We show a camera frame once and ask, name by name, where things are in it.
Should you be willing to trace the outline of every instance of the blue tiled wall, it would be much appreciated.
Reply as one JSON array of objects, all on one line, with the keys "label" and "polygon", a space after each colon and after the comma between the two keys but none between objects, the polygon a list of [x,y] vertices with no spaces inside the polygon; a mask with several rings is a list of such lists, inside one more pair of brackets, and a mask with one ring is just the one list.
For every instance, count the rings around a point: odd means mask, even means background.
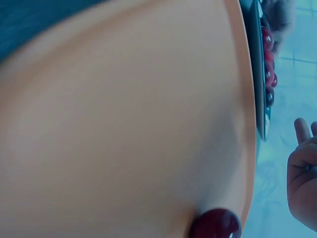
[{"label": "blue tiled wall", "polygon": [[245,238],[314,238],[286,200],[286,163],[297,141],[293,121],[317,120],[317,0],[297,0],[296,27],[276,60],[278,86],[269,139],[260,144]]}]

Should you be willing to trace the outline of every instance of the finger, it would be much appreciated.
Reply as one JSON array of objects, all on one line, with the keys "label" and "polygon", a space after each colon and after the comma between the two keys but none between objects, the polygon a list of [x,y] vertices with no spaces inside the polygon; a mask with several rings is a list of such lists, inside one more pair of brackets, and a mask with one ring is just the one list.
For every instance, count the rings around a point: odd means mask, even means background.
[{"label": "finger", "polygon": [[310,165],[317,166],[317,145],[315,144],[301,146],[289,156],[287,163],[288,183],[307,172]]},{"label": "finger", "polygon": [[298,144],[303,143],[304,141],[308,140],[311,137],[307,123],[304,119],[302,118],[296,119],[294,122],[294,127],[296,131]]},{"label": "finger", "polygon": [[312,138],[309,138],[308,140],[305,140],[297,148],[300,148],[300,147],[302,147],[304,145],[308,145],[308,144],[316,144],[317,145],[317,136],[314,136]]},{"label": "finger", "polygon": [[313,136],[317,136],[317,121],[314,121],[311,125]]}]

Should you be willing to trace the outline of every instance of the teal fabric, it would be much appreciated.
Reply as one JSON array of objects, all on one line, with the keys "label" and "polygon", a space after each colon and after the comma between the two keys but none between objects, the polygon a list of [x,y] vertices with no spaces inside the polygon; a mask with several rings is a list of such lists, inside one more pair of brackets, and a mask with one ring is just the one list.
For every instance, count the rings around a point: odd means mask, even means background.
[{"label": "teal fabric", "polygon": [[0,62],[40,32],[102,1],[1,0]]}]

